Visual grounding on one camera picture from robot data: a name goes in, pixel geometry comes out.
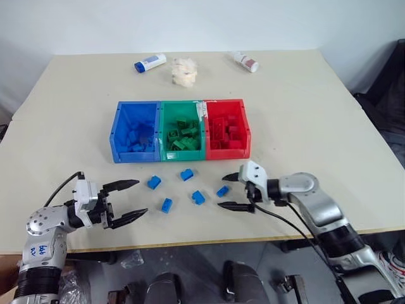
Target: plastic bag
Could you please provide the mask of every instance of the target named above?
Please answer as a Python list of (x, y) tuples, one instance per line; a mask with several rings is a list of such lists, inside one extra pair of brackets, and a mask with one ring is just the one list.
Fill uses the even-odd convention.
[(91, 304), (90, 282), (76, 270), (61, 276), (59, 281), (59, 304)]
[(121, 266), (125, 269), (129, 269), (135, 266), (142, 265), (144, 263), (144, 259), (140, 253), (140, 250), (134, 250), (130, 256), (122, 260)]

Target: plastic storage bin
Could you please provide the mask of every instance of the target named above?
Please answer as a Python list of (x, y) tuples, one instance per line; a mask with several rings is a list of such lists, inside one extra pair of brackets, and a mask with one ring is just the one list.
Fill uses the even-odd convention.
[(161, 161), (206, 159), (202, 101), (162, 101), (159, 146)]
[(206, 159), (249, 158), (251, 131), (241, 99), (205, 100)]
[(120, 101), (109, 143), (115, 163), (159, 162), (160, 101)]

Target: black chair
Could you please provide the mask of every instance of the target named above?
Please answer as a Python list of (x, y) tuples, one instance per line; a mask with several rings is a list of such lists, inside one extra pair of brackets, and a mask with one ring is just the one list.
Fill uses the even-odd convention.
[(366, 94), (353, 96), (405, 168), (405, 39), (397, 45)]

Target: red bin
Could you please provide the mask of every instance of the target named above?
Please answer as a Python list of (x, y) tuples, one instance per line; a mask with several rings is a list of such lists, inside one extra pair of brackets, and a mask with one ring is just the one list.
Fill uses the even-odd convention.
[(249, 158), (251, 131), (242, 99), (204, 100), (206, 159)]

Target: white tube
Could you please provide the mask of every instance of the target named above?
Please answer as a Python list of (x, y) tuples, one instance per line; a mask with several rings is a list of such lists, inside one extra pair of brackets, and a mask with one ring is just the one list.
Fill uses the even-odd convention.
[(258, 70), (259, 63), (252, 58), (247, 57), (247, 55), (242, 54), (241, 52), (231, 52), (231, 55), (238, 64), (243, 66), (249, 72), (254, 73)]
[(135, 63), (134, 67), (137, 69), (139, 73), (143, 73), (164, 63), (166, 63), (165, 54), (156, 54)]

